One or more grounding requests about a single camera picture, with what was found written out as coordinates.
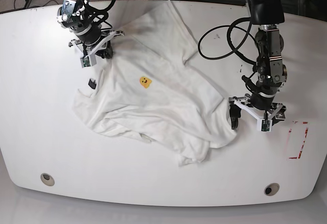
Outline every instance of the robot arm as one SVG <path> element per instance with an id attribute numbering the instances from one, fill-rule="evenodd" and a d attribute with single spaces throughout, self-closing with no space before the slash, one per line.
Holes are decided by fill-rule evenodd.
<path id="1" fill-rule="evenodd" d="M 252 95 L 229 99 L 232 129 L 237 128 L 241 109 L 244 109 L 257 120 L 259 131 L 271 131 L 274 124 L 285 120 L 286 111 L 283 104 L 273 103 L 279 88 L 287 80 L 282 59 L 284 41 L 277 28 L 277 24 L 285 21 L 284 12 L 281 0 L 248 0 L 248 4 L 251 23 L 259 25 L 255 36 L 259 56 L 253 68 L 254 72 L 258 72 L 258 81 L 254 84 L 251 77 L 242 76 Z"/>
<path id="2" fill-rule="evenodd" d="M 116 0 L 112 0 L 105 9 L 96 9 L 90 6 L 89 0 L 64 0 L 57 14 L 58 22 L 63 28 L 69 28 L 77 36 L 68 45 L 74 46 L 81 53 L 82 67 L 96 65 L 96 55 L 110 59 L 112 48 L 110 40 L 123 35 L 122 31 L 112 31 L 112 26 L 106 22 L 108 11 Z M 109 28 L 101 29 L 105 23 Z"/>

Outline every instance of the black tag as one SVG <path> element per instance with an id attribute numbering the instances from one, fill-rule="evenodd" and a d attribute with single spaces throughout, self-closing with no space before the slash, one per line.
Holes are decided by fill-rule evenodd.
<path id="1" fill-rule="evenodd" d="M 96 84 L 96 81 L 95 80 L 89 80 L 88 81 L 88 85 L 89 85 L 89 87 L 91 87 L 93 90 L 95 90 L 96 89 L 96 87 L 97 87 L 97 84 Z"/>

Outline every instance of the table surface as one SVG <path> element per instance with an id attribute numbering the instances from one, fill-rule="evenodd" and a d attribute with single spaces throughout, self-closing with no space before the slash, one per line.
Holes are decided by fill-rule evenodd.
<path id="1" fill-rule="evenodd" d="M 118 30 L 160 4 L 164 2 L 117 2 L 109 22 Z M 247 16 L 246 8 L 238 6 L 173 4 L 196 40 L 215 26 Z M 93 5 L 104 8 L 107 3 Z M 68 48 L 74 35 L 57 23 L 58 7 L 0 15 L 0 148 L 14 184 L 88 200 L 156 206 L 249 205 L 301 199 L 312 192 L 327 153 L 327 23 L 286 14 L 279 26 L 288 81 L 275 100 L 287 106 L 286 121 L 262 133 L 242 112 L 233 143 L 212 150 L 201 164 L 178 167 L 175 154 L 159 144 L 97 135 L 73 114 L 74 94 L 92 68 L 82 69 L 79 54 Z M 235 31 L 233 42 L 243 34 Z M 208 35 L 204 53 L 227 52 L 225 35 L 226 30 Z M 256 58 L 250 39 L 241 51 Z M 196 54 L 190 65 L 225 97 L 247 92 L 241 76 L 250 75 L 251 67 L 236 55 L 208 61 Z M 309 122 L 300 159 L 288 155 L 293 121 Z M 53 187 L 42 183 L 42 173 L 55 179 Z M 279 192 L 266 196 L 271 183 L 280 185 Z"/>

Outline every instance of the shirt sleeve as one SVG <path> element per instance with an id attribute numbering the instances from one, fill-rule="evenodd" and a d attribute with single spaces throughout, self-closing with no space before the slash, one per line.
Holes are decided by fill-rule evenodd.
<path id="1" fill-rule="evenodd" d="M 180 65 L 197 51 L 197 44 L 170 1 L 123 27 L 160 57 Z"/>

